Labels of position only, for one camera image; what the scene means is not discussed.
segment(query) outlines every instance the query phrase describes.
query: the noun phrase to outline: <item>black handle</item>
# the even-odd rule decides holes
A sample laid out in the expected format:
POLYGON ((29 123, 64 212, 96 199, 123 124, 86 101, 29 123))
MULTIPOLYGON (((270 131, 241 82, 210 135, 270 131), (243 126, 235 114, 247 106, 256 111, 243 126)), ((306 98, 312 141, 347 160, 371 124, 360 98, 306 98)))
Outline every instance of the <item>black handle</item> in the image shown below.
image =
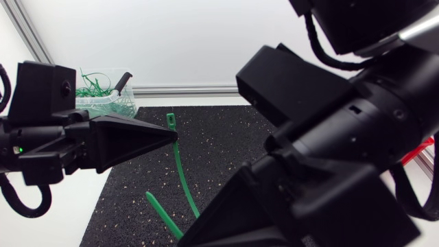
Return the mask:
POLYGON ((123 87, 128 82, 128 79, 130 79, 131 77, 132 77, 132 74, 125 72, 124 75, 122 76, 122 78, 119 80, 119 82, 115 86, 115 89, 118 90, 118 92, 119 92, 119 96, 121 95, 123 87))

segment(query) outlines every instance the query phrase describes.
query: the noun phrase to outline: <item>clear plastic bin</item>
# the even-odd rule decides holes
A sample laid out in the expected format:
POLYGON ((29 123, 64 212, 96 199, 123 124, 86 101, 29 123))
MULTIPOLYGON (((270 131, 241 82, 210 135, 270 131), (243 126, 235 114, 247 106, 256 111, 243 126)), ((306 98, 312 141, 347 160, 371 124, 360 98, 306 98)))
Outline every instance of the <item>clear plastic bin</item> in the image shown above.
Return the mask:
MULTIPOLYGON (((118 82, 129 69, 87 69, 82 70, 84 75, 90 73, 102 73, 89 75, 88 78, 95 82, 97 79, 99 86, 102 89, 114 89, 118 82)), ((81 76, 81 70, 77 70, 76 89, 82 87, 90 87, 90 83, 84 82, 81 76)), ((76 108, 81 110, 88 110, 91 117, 117 113, 126 117, 135 117, 137 114, 137 107, 134 103, 134 93, 132 91, 131 83, 128 80, 125 85, 119 85, 120 94, 118 90, 112 90, 110 95, 103 97, 76 97, 76 108)))

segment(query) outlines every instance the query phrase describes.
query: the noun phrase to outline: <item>black cylinder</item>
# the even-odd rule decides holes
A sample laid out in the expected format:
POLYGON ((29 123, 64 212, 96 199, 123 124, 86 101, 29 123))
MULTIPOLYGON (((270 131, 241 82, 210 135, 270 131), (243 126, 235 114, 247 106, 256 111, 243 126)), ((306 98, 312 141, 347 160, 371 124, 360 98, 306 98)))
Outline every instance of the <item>black cylinder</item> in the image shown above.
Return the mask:
POLYGON ((439 130, 439 55, 402 47, 351 81, 363 97, 299 137, 299 152, 382 172, 439 130))
POLYGON ((337 54, 367 47, 419 19, 437 0, 311 0, 312 12, 337 54))

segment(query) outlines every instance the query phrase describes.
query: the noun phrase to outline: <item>screw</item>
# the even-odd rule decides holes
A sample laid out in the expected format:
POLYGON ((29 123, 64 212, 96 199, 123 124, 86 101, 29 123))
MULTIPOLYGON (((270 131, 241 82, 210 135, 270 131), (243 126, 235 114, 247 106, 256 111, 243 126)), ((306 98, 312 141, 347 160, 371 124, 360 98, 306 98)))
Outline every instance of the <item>screw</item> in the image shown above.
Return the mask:
POLYGON ((64 82, 62 82, 62 85, 61 85, 61 95, 63 97, 67 97, 67 96, 69 96, 70 93, 71 93, 70 82, 68 80, 65 80, 64 82))
POLYGON ((404 112, 400 109, 394 110, 393 115, 399 120, 404 120, 404 118, 405 118, 404 112))

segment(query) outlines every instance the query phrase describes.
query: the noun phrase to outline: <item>cable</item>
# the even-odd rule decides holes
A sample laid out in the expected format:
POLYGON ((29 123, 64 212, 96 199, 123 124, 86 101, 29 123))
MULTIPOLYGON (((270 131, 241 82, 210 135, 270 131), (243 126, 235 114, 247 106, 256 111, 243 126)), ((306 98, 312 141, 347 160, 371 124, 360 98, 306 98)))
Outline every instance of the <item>cable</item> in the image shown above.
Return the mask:
POLYGON ((164 223, 169 227, 171 232, 174 234, 174 236, 177 239, 180 239, 183 237, 183 232, 178 228, 178 226, 172 221, 170 216, 166 213, 166 211, 163 209, 163 207, 158 203, 158 200, 151 194, 151 192, 146 192, 146 198, 148 199, 148 202, 152 205, 152 207, 156 210, 158 215, 162 218, 164 223))
POLYGON ((360 69, 364 69, 376 62, 377 60, 376 58, 371 58, 361 63, 342 62, 328 56, 328 54, 324 52, 322 46, 320 45, 320 42, 318 41, 317 31, 316 31, 316 27, 314 26, 311 12, 305 14, 305 23, 307 24, 308 38, 311 43, 311 48, 313 49, 314 54, 316 55, 318 60, 320 60, 320 62, 323 62, 324 64, 330 67, 342 69, 346 71, 357 71, 360 69))
POLYGON ((3 98, 0 102, 0 113, 3 112, 8 105, 9 99, 11 98, 11 81, 9 81, 8 74, 6 73, 5 68, 0 64, 0 78, 5 87, 5 92, 3 94, 3 98))
POLYGON ((427 202, 421 206, 410 180, 405 173, 401 163, 390 168, 390 173, 396 183, 396 199, 402 205, 405 212, 420 219, 437 221, 439 220, 439 133, 434 135, 434 169, 431 191, 427 202))
MULTIPOLYGON (((168 114, 166 114, 166 118, 167 118, 167 126, 169 127, 169 129, 175 131, 176 130, 176 117, 174 116, 174 114, 168 113, 168 114)), ((191 192, 189 191, 189 188, 188 188, 187 183, 186 183, 185 173, 183 172, 183 167, 181 165, 180 151, 178 151, 178 142, 177 141, 174 141, 174 143, 172 143, 172 148, 174 149, 174 156, 176 158, 178 175, 180 177, 181 185, 183 186, 183 191, 185 191, 187 201, 189 202, 189 205, 191 206, 193 214, 195 215, 196 218, 198 218, 200 216, 200 212, 198 211, 197 206, 195 205, 195 202, 193 201, 191 192)))
POLYGON ((52 203, 52 194, 50 192, 49 185, 38 186, 41 191, 41 204, 36 209, 30 209, 20 201, 20 198, 17 196, 14 187, 9 183, 9 180, 5 174, 0 174, 0 187, 1 193, 12 209, 24 217, 40 217, 50 209, 50 205, 52 203))

